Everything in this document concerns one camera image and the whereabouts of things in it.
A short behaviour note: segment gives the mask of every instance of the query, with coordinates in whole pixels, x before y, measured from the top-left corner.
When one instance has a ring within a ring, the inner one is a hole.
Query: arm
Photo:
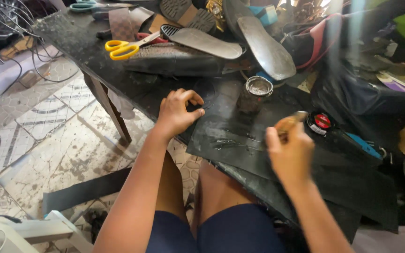
[[[268,127],[266,143],[273,170],[295,206],[311,252],[353,252],[311,179],[314,143],[305,134],[303,124],[298,123],[289,131],[285,144],[280,142],[276,128]]]
[[[95,242],[94,253],[145,252],[154,212],[166,147],[185,131],[204,109],[187,112],[187,101],[203,104],[193,90],[178,89],[162,100],[154,128],[146,137],[134,166],[109,212]]]

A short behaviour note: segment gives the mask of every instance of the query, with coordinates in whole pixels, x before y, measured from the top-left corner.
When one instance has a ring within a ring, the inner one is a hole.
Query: tile floor
[[[51,65],[48,78],[60,80],[76,71],[65,58]],[[120,135],[109,115],[95,100],[83,76],[62,83],[40,81],[27,88],[11,87],[0,98],[0,214],[42,219],[43,193],[101,177],[135,161],[154,123],[134,109],[125,120],[132,142],[118,143]],[[189,221],[201,158],[185,153],[186,146],[172,140],[168,151],[180,169],[184,204]],[[82,203],[62,213],[90,240],[89,209],[109,211],[118,193]],[[64,241],[35,244],[39,252],[76,251]]]

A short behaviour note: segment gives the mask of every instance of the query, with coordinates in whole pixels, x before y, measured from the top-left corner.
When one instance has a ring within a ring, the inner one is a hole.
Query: black table
[[[144,2],[142,5],[158,12],[157,1]],[[150,21],[144,24],[140,31],[146,31],[145,27],[149,27],[149,25]],[[76,14],[67,10],[38,21],[34,26],[34,31],[62,51],[81,68],[85,74],[87,85],[111,116],[121,137],[124,138],[124,141],[130,142],[131,139],[126,125],[107,97],[108,89],[126,98],[140,112],[156,121],[162,98],[166,97],[171,90],[178,88],[192,89],[197,78],[179,78],[175,80],[125,71],[119,62],[109,58],[109,54],[104,50],[105,41],[95,37],[96,32],[108,29],[108,27],[109,22],[94,22],[90,13]],[[222,82],[229,82],[233,79],[243,80],[242,77],[233,75],[223,78]],[[178,139],[184,144],[188,144],[193,129],[194,126],[191,126],[186,132],[179,135]],[[298,224],[295,210],[279,183],[258,177],[233,166],[216,161],[212,161],[212,163],[219,170],[239,181],[249,192],[256,195],[270,208],[273,214],[291,226]],[[327,204],[346,237],[352,242],[359,227],[361,215],[329,201],[327,201]],[[291,211],[283,213],[281,211],[282,206],[290,207],[286,208],[286,210]]]

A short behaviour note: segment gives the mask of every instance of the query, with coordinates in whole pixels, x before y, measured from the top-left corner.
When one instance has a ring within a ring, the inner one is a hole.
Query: red label
[[[331,121],[328,117],[326,117],[326,115],[323,114],[318,114],[317,116],[315,116],[315,123],[321,128],[331,127]]]

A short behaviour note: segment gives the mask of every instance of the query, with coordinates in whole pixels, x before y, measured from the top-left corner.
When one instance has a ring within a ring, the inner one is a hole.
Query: yellow scissors
[[[109,51],[110,59],[118,61],[118,60],[126,60],[129,59],[132,55],[136,54],[140,46],[151,42],[155,38],[160,36],[160,31],[157,31],[150,36],[136,42],[127,42],[127,41],[108,41],[106,42],[104,48]]]

